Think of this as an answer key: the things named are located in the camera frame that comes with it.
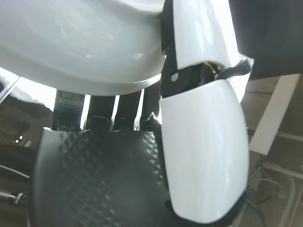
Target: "white glossy object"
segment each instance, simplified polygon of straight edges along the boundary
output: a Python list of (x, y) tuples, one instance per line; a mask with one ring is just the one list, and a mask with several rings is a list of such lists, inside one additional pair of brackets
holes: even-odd
[(235, 66), (239, 53), (228, 0), (174, 0), (178, 69), (211, 61)]
[(248, 138), (238, 99), (227, 81), (217, 80), (160, 103), (173, 209), (194, 222), (215, 222), (240, 198), (248, 179)]
[(163, 2), (0, 0), (0, 67), (77, 93), (141, 90), (163, 66)]

